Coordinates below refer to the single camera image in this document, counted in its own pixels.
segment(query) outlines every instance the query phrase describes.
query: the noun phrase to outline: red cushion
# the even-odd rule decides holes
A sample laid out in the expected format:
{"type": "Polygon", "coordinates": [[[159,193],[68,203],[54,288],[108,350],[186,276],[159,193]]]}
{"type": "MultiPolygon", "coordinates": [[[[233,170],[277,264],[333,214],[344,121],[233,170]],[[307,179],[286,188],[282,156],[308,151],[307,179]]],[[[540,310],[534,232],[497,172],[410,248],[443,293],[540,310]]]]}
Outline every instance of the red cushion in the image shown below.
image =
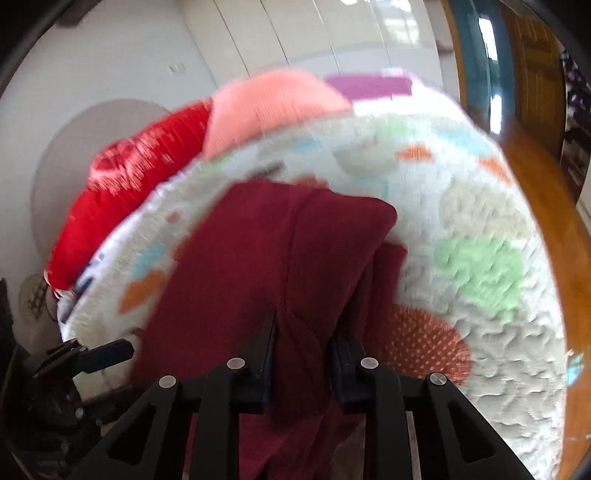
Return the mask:
{"type": "Polygon", "coordinates": [[[113,229],[201,153],[211,105],[208,99],[171,113],[93,159],[47,264],[49,285],[70,288],[113,229]]]}

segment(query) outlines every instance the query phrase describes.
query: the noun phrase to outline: brown floor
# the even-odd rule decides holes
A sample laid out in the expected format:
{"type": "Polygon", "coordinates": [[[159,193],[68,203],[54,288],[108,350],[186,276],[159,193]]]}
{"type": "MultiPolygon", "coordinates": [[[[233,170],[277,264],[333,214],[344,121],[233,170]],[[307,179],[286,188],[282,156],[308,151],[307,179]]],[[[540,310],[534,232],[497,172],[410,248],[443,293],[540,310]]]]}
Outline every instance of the brown floor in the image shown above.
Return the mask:
{"type": "Polygon", "coordinates": [[[566,480],[591,444],[591,238],[554,158],[513,119],[497,137],[540,224],[554,267],[566,323],[567,347],[584,355],[584,370],[568,389],[563,455],[566,480]]]}

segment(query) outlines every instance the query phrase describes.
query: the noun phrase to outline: quilted bedspread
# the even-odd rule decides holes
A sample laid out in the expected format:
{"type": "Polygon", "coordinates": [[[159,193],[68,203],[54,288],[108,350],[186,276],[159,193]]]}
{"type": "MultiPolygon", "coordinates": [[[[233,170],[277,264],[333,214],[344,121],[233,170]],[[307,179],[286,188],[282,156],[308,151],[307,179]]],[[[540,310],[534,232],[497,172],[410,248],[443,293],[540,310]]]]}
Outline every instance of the quilted bedspread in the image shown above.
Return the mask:
{"type": "MultiPolygon", "coordinates": [[[[563,317],[539,228],[502,152],[463,115],[391,105],[313,121],[198,159],[161,185],[103,245],[62,325],[98,346],[142,328],[191,229],[234,179],[313,174],[336,192],[395,206],[406,244],[397,303],[455,328],[472,370],[463,393],[539,480],[559,465],[566,392],[563,317]]],[[[78,376],[83,396],[125,382],[129,362],[78,376]]],[[[355,476],[349,470],[346,476],[355,476]]]]}

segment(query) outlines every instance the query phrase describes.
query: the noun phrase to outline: metal rivet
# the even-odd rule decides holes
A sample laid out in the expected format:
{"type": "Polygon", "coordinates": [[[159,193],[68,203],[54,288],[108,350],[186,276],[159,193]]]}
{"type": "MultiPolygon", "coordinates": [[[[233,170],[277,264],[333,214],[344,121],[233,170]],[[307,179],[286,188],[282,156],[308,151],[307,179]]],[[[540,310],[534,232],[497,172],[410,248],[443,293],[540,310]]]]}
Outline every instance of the metal rivet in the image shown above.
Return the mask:
{"type": "Polygon", "coordinates": [[[170,388],[175,386],[177,383],[177,379],[174,378],[172,375],[165,375],[160,380],[158,380],[158,385],[162,388],[170,388]]]}
{"type": "Polygon", "coordinates": [[[228,363],[226,365],[230,370],[240,370],[242,367],[244,367],[244,365],[246,365],[246,362],[243,358],[235,356],[234,358],[228,360],[228,363]]]}
{"type": "Polygon", "coordinates": [[[441,387],[441,385],[445,385],[447,383],[447,377],[439,372],[435,372],[434,374],[429,375],[429,381],[433,385],[438,385],[441,387]]]}
{"type": "Polygon", "coordinates": [[[363,360],[361,360],[361,366],[363,368],[367,368],[368,370],[373,370],[374,368],[377,368],[378,365],[379,362],[371,356],[366,356],[363,360]]]}

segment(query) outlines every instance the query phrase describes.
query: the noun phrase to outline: peach pillow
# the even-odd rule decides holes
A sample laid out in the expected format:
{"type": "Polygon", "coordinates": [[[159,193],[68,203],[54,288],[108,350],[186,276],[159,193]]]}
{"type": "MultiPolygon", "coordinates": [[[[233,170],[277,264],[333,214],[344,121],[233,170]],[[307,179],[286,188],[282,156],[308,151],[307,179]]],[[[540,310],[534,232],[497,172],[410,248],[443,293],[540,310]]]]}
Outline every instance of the peach pillow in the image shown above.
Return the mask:
{"type": "Polygon", "coordinates": [[[213,95],[202,156],[208,160],[278,127],[351,109],[339,92],[301,70],[235,80],[213,95]]]}

